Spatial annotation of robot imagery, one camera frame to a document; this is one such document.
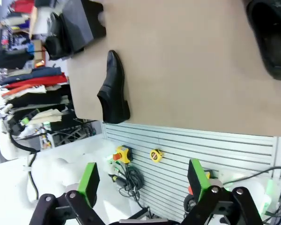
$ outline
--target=black metal bracket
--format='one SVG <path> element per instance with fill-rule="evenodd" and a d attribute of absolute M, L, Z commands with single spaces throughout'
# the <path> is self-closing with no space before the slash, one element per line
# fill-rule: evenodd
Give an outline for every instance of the black metal bracket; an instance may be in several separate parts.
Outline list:
<path fill-rule="evenodd" d="M 134 215 L 130 216 L 128 219 L 141 219 L 144 218 L 145 216 L 149 215 L 149 207 L 143 208 Z"/>
<path fill-rule="evenodd" d="M 181 225 L 207 225 L 213 215 L 224 215 L 230 225 L 263 225 L 251 194 L 245 187 L 230 192 L 210 186 Z"/>
<path fill-rule="evenodd" d="M 74 218 L 81 225 L 105 225 L 78 191 L 69 191 L 59 198 L 42 195 L 29 225 L 64 225 L 68 219 Z"/>

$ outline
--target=black leather shoe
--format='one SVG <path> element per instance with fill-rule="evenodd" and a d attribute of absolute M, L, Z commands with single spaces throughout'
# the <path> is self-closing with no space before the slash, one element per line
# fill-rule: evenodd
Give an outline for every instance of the black leather shoe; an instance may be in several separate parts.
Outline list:
<path fill-rule="evenodd" d="M 114 50 L 108 52 L 106 79 L 97 94 L 103 110 L 103 121 L 118 124 L 130 118 L 128 102 L 124 100 L 124 69 Z"/>
<path fill-rule="evenodd" d="M 71 52 L 65 38 L 64 24 L 56 13 L 51 13 L 48 20 L 48 36 L 44 42 L 44 48 L 49 54 L 49 60 L 58 60 Z"/>
<path fill-rule="evenodd" d="M 281 0 L 244 0 L 263 63 L 281 80 Z"/>

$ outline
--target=metal frame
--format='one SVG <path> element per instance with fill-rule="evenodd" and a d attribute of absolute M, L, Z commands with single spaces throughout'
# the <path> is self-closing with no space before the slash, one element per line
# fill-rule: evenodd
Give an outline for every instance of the metal frame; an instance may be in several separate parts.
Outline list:
<path fill-rule="evenodd" d="M 140 124 L 101 124 L 105 139 L 133 148 L 133 162 L 144 175 L 140 202 L 153 213 L 181 222 L 183 200 L 189 186 L 186 174 L 190 158 L 198 158 L 205 169 L 255 174 L 281 166 L 281 137 L 240 135 Z M 149 159 L 160 148 L 161 162 Z M 281 170 L 264 174 L 281 180 Z"/>

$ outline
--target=table surface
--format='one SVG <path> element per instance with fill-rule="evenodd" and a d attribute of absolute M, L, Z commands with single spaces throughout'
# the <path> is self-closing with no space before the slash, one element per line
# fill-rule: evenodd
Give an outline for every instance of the table surface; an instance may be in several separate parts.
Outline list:
<path fill-rule="evenodd" d="M 281 136 L 281 81 L 266 72 L 241 0 L 105 0 L 106 38 L 68 62 L 75 112 L 101 120 L 109 49 L 128 122 Z"/>

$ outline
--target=hanging clothes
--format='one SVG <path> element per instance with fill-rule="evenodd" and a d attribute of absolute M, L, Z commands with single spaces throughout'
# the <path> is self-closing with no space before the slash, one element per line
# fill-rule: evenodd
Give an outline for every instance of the hanging clothes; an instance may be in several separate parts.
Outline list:
<path fill-rule="evenodd" d="M 62 99 L 59 103 L 59 105 L 68 105 L 70 103 L 69 99 Z M 45 108 L 45 107 L 49 107 L 49 108 L 52 108 L 54 107 L 55 105 L 58 105 L 58 104 L 44 104 L 44 105 L 28 105 L 26 107 L 20 107 L 20 108 L 12 108 L 11 109 L 11 112 L 12 113 L 16 113 L 16 112 L 19 112 L 19 111 L 22 111 L 22 110 L 28 110 L 28 109 L 41 109 L 41 108 Z"/>
<path fill-rule="evenodd" d="M 15 12 L 30 14 L 34 7 L 34 0 L 17 0 L 10 5 Z"/>
<path fill-rule="evenodd" d="M 7 76 L 17 76 L 17 75 L 21 75 L 21 74 L 30 74 L 32 72 L 32 69 L 17 69 L 17 70 L 13 70 L 11 72 L 8 72 Z"/>
<path fill-rule="evenodd" d="M 32 85 L 26 84 L 26 85 L 23 85 L 23 86 L 21 86 L 21 87 L 12 89 L 12 90 L 10 90 L 9 92 L 3 93 L 1 96 L 2 96 L 2 97 L 10 96 L 10 95 L 13 95 L 13 94 L 15 94 L 15 93 L 18 93 L 18 92 L 20 92 L 20 91 L 23 91 L 23 90 L 26 90 L 26 89 L 32 88 L 32 87 L 33 87 Z"/>
<path fill-rule="evenodd" d="M 4 88 L 13 89 L 13 88 L 21 87 L 25 84 L 30 84 L 33 86 L 44 85 L 45 87 L 48 87 L 48 86 L 53 86 L 58 83 L 66 83 L 66 82 L 67 82 L 67 77 L 65 76 L 64 73 L 62 73 L 62 75 L 59 75 L 59 76 L 39 77 L 39 78 L 33 78 L 30 80 L 26 80 L 26 81 L 11 83 L 11 84 L 5 86 Z"/>
<path fill-rule="evenodd" d="M 45 88 L 45 86 L 43 85 L 40 85 L 40 86 L 36 86 L 36 87 L 30 87 L 30 88 L 27 88 L 27 89 L 24 89 L 24 90 L 21 90 L 21 91 L 18 91 L 14 94 L 11 94 L 11 95 L 6 95 L 3 97 L 4 101 L 9 101 L 9 100 L 12 100 L 14 98 L 19 98 L 27 93 L 47 93 L 47 90 Z"/>
<path fill-rule="evenodd" d="M 60 67 L 39 67 L 32 69 L 30 74 L 21 74 L 11 77 L 6 77 L 5 79 L 0 81 L 0 85 L 3 86 L 5 84 L 15 83 L 19 81 L 25 81 L 38 77 L 46 77 L 46 76 L 55 76 L 61 75 Z"/>
<path fill-rule="evenodd" d="M 33 59 L 34 55 L 27 52 L 26 49 L 13 51 L 0 50 L 0 68 L 23 69 L 26 62 Z"/>
<path fill-rule="evenodd" d="M 27 13 L 20 13 L 20 12 L 9 12 L 8 15 L 5 18 L 10 18 L 10 17 L 16 17 L 16 16 L 22 16 L 23 14 L 29 15 Z"/>
<path fill-rule="evenodd" d="M 6 102 L 6 104 L 13 104 L 14 108 L 26 107 L 28 105 L 43 105 L 43 104 L 58 104 L 61 102 L 61 96 L 53 93 L 39 94 L 27 93 L 23 96 L 14 98 Z"/>
<path fill-rule="evenodd" d="M 30 20 L 25 20 L 24 23 L 19 23 L 14 26 L 9 26 L 12 30 L 24 30 L 30 27 Z"/>
<path fill-rule="evenodd" d="M 12 119 L 8 121 L 9 126 L 13 126 L 16 124 L 19 120 L 23 119 L 23 117 L 35 109 L 38 109 L 40 112 L 47 111 L 49 109 L 58 109 L 59 111 L 65 110 L 66 105 L 65 104 L 58 104 L 58 105 L 36 105 L 36 106 L 30 106 L 26 107 L 26 109 L 12 109 L 11 113 L 13 115 Z"/>
<path fill-rule="evenodd" d="M 58 104 L 63 98 L 72 99 L 68 85 L 57 90 L 47 91 L 46 93 L 26 93 L 7 101 L 7 104 L 13 104 L 14 108 L 33 104 Z"/>
<path fill-rule="evenodd" d="M 24 24 L 27 20 L 29 20 L 29 15 L 27 14 L 8 15 L 6 18 L 1 20 L 1 23 L 5 26 L 12 27 Z"/>

